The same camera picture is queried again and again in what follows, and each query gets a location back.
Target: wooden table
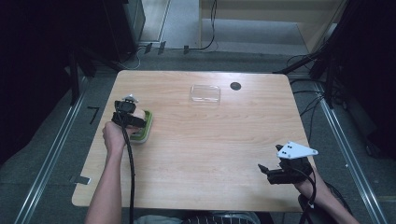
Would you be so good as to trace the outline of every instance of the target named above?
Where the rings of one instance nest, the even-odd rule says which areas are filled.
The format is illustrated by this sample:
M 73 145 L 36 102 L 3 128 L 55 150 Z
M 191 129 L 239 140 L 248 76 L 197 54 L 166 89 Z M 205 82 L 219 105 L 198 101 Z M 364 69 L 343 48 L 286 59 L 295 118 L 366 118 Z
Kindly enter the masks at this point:
M 232 90 L 232 82 L 241 90 Z M 220 104 L 192 104 L 196 84 L 220 87 Z M 270 185 L 257 166 L 278 168 L 276 144 L 291 140 L 308 146 L 288 78 L 217 72 L 121 71 L 81 173 L 92 181 L 77 185 L 74 205 L 90 204 L 106 159 L 102 128 L 114 101 L 130 93 L 138 107 L 153 113 L 148 141 L 133 145 L 134 207 L 301 211 L 294 186 Z M 121 176 L 122 205 L 128 207 L 126 152 Z
M 202 19 L 211 18 L 213 0 L 199 0 L 199 36 Z M 216 19 L 297 22 L 308 52 L 322 45 L 333 23 L 339 21 L 347 0 L 218 0 Z

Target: electrical cable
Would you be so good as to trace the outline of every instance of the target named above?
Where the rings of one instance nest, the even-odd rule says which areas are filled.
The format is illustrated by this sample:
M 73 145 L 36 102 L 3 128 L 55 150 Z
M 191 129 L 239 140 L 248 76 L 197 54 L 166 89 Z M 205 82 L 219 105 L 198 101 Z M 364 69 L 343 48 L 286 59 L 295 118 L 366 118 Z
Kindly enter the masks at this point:
M 313 109 L 313 107 L 309 108 L 309 106 L 311 106 L 317 99 L 319 98 L 324 98 L 324 96 L 320 95 L 319 97 L 316 97 L 313 101 L 311 101 L 311 103 L 309 103 L 305 110 L 303 110 L 303 112 L 300 113 L 300 116 L 304 115 L 306 112 L 310 111 L 311 109 Z
M 324 94 L 323 91 L 294 91 L 293 94 L 303 93 L 303 92 L 313 92 L 313 93 L 318 93 L 318 94 Z
M 203 47 L 203 48 L 194 48 L 194 49 L 189 49 L 189 50 L 193 50 L 193 51 L 200 51 L 200 52 L 208 52 L 208 51 L 204 51 L 205 49 L 208 49 L 212 44 L 213 44 L 213 42 L 216 42 L 215 41 L 215 19 L 216 19 L 216 13 L 217 13 L 217 8 L 218 8 L 218 1 L 217 0 L 214 0 L 213 1 L 213 4 L 212 4 L 212 8 L 211 8 L 211 10 L 210 10 L 210 23 L 211 23 L 211 27 L 212 27 L 212 39 L 210 40 L 210 42 L 209 42 L 209 44 L 207 45 L 207 46 L 205 46 L 205 47 Z M 184 50 L 184 49 L 174 49 L 174 48 L 164 48 L 164 49 L 170 49 L 170 50 Z
M 290 85 L 292 85 L 292 84 L 294 84 L 295 82 L 298 82 L 298 81 L 311 81 L 311 82 L 318 82 L 318 83 L 321 83 L 321 84 L 325 84 L 324 81 L 314 80 L 314 79 L 311 79 L 311 78 L 298 78 L 298 79 L 294 79 L 293 81 L 291 81 Z
M 324 182 L 326 184 L 326 186 L 330 189 L 330 191 L 335 194 L 335 196 L 338 197 L 338 199 L 340 199 L 341 203 L 343 204 L 343 206 L 345 207 L 345 209 L 349 212 L 350 215 L 353 216 L 352 214 L 352 210 L 350 209 L 349 205 L 347 204 L 347 202 L 345 201 L 344 197 L 342 196 L 342 194 L 340 193 L 340 191 L 338 191 L 338 189 L 336 189 L 333 185 L 331 185 L 328 182 Z
M 130 206 L 129 206 L 129 220 L 130 220 L 130 223 L 134 223 L 134 156 L 132 154 L 132 147 L 131 147 L 131 143 L 129 141 L 129 135 L 126 132 L 126 127 L 125 127 L 125 123 L 126 123 L 125 118 L 126 117 L 124 117 L 124 119 L 121 119 L 120 111 L 117 107 L 116 107 L 116 113 L 117 113 L 117 116 L 119 117 L 119 120 L 121 121 L 122 135 L 124 137 L 124 141 L 125 141 L 125 144 L 128 149 L 129 163 L 131 164 L 131 199 L 130 199 Z
M 311 54 L 300 54 L 300 55 L 294 55 L 292 57 L 290 57 L 287 61 L 286 61 L 286 67 L 289 67 L 289 62 L 291 61 L 291 59 L 296 58 L 296 57 L 303 57 L 302 59 L 304 59 L 305 57 L 308 58 L 309 60 L 314 61 L 315 59 L 310 58 Z M 311 70 L 311 68 L 307 67 L 306 64 L 304 64 L 304 67 L 306 69 L 308 69 L 308 71 Z
M 320 101 L 323 99 L 324 97 L 319 97 L 317 102 L 315 103 L 315 105 L 313 106 L 314 108 L 312 109 L 312 114 L 311 114 L 311 121 L 309 124 L 309 135 L 308 135 L 308 143 L 311 142 L 311 136 L 312 136 L 312 126 L 314 123 L 314 114 L 315 114 L 315 110 L 318 106 L 318 104 L 320 103 Z
M 134 68 L 129 68 L 129 67 L 123 65 L 122 63 L 119 63 L 119 65 L 120 65 L 121 67 L 127 69 L 127 70 L 136 70 L 136 69 L 140 66 L 139 52 L 142 51 L 143 49 L 144 49 L 144 48 L 139 49 L 139 50 L 137 51 L 137 53 L 136 53 L 136 58 L 137 58 L 137 61 L 138 61 L 137 66 L 135 66 Z
M 306 175 L 303 171 L 298 170 L 298 169 L 295 169 L 295 168 L 292 168 L 292 167 L 290 167 L 290 169 L 293 170 L 293 171 L 296 171 L 296 172 L 300 173 L 300 174 L 303 175 L 303 176 L 305 176 L 306 179 L 307 179 L 307 180 L 311 183 L 311 185 L 312 185 L 312 194 L 311 194 L 311 197 L 309 198 L 308 203 L 306 204 L 306 206 L 305 206 L 305 208 L 304 208 L 304 211 L 303 211 L 303 213 L 302 213 L 302 215 L 301 215 L 300 222 L 299 222 L 300 224 L 304 224 L 304 223 L 305 223 L 305 220 L 307 219 L 307 214 L 308 214 L 308 212 L 309 212 L 309 208 L 310 208 L 311 206 L 313 206 L 314 201 L 315 201 L 315 198 L 317 197 L 317 177 L 315 176 L 315 172 L 312 172 L 312 174 L 314 175 L 314 180 L 312 180 L 312 178 L 311 178 L 309 175 Z

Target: black puck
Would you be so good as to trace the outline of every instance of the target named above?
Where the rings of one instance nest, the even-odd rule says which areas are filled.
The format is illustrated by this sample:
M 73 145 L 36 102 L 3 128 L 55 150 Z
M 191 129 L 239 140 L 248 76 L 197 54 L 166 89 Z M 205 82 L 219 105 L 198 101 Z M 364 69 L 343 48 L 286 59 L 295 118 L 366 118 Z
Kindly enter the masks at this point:
M 241 90 L 241 84 L 239 84 L 239 82 L 233 82 L 230 85 L 231 89 L 235 90 L 235 91 L 239 91 Z

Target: transparent lid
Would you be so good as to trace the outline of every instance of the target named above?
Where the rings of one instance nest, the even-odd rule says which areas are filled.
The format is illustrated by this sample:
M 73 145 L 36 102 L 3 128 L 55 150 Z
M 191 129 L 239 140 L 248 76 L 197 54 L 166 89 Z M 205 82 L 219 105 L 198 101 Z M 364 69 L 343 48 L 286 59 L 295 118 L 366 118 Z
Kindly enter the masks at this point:
M 220 87 L 210 85 L 193 85 L 190 101 L 195 105 L 219 105 Z

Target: green container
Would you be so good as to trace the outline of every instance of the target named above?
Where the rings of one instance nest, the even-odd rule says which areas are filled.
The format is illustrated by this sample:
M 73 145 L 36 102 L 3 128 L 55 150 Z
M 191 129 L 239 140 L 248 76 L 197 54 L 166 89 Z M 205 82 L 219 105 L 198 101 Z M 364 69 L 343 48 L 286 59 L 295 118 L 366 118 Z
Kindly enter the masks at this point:
M 133 133 L 130 136 L 130 140 L 132 143 L 145 143 L 148 138 L 149 138 L 149 130 L 151 128 L 151 123 L 152 123 L 152 113 L 145 110 L 145 120 L 146 120 L 146 128 L 140 129 L 139 132 Z

